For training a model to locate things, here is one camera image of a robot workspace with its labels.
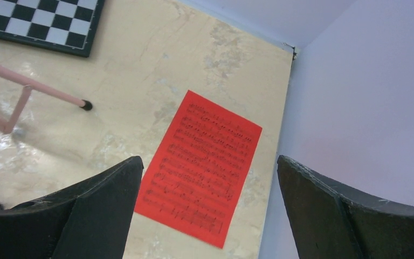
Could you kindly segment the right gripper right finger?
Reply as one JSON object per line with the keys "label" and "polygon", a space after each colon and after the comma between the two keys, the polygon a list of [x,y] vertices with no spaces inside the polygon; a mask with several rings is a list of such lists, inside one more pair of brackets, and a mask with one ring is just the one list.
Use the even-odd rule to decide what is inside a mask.
{"label": "right gripper right finger", "polygon": [[365,193],[285,155],[277,164],[300,258],[414,258],[414,206]]}

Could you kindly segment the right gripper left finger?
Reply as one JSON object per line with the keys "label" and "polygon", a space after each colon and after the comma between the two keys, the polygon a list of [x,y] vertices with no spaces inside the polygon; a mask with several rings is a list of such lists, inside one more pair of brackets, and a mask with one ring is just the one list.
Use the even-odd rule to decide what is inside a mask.
{"label": "right gripper left finger", "polygon": [[122,258],[143,173],[132,156],[49,195],[0,210],[0,258]]}

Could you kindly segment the red sheet music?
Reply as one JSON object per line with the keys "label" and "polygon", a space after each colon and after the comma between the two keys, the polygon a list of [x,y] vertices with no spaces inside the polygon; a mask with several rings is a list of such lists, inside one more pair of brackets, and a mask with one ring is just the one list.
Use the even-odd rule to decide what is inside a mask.
{"label": "red sheet music", "polygon": [[135,211],[223,248],[261,132],[188,91],[145,171]]}

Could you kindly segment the black white chessboard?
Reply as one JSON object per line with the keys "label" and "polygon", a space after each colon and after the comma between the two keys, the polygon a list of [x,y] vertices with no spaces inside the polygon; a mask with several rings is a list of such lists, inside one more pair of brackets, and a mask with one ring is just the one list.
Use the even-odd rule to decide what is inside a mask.
{"label": "black white chessboard", "polygon": [[0,0],[0,39],[89,57],[105,1]]}

